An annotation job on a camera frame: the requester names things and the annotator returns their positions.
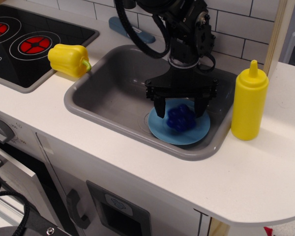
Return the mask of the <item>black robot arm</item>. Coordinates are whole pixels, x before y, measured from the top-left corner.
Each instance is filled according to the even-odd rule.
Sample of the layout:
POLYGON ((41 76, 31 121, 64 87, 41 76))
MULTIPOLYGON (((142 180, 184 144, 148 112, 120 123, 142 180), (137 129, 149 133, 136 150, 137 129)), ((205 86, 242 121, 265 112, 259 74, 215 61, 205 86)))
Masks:
POLYGON ((167 98, 191 98, 196 117, 203 115, 216 96, 218 80, 203 69, 200 58, 211 55, 215 36, 211 33, 207 4, 203 0, 139 0, 139 7, 165 21, 164 39, 170 46, 170 68, 163 75, 147 79, 146 96, 154 102, 160 118, 165 116, 167 98))

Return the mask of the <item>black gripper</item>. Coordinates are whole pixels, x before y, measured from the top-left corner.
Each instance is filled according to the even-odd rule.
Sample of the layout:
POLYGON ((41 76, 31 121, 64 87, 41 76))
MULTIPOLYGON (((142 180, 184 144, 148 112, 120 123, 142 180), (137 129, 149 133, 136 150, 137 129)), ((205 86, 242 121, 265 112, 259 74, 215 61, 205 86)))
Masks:
POLYGON ((173 66, 162 75, 145 81, 146 97, 154 100, 156 114, 165 116, 165 98, 194 99, 195 117, 201 117, 207 109, 209 100, 217 94, 219 80, 197 68, 178 69, 173 66))

